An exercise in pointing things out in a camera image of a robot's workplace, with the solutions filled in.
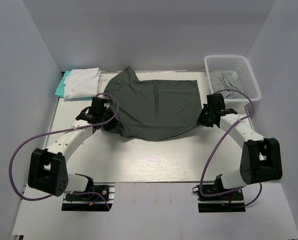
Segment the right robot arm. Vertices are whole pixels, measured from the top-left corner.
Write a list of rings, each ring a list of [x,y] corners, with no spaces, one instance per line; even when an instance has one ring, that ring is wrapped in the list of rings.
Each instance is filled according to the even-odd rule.
[[[205,198],[227,199],[233,192],[256,183],[280,180],[283,176],[280,143],[275,138],[267,138],[255,132],[232,108],[226,108],[221,93],[207,96],[198,118],[204,127],[217,126],[225,133],[212,150],[206,164],[210,164],[215,152],[225,137],[230,136],[241,148],[242,156],[238,169],[216,176],[210,193],[199,193]]]

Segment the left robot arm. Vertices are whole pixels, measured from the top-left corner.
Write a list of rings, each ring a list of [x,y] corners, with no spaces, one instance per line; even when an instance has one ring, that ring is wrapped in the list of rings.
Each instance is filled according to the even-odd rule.
[[[112,100],[94,97],[90,107],[84,108],[75,118],[71,128],[45,149],[35,149],[31,154],[28,186],[54,196],[64,192],[77,192],[88,200],[94,195],[91,178],[82,174],[69,174],[67,162],[82,143],[96,130],[115,118]]]

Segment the dark grey t-shirt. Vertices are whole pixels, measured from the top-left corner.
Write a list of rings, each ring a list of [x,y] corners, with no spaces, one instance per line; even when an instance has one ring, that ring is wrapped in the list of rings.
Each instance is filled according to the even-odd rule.
[[[104,89],[118,112],[103,128],[124,138],[162,141],[193,130],[202,111],[196,80],[139,80],[127,67]]]

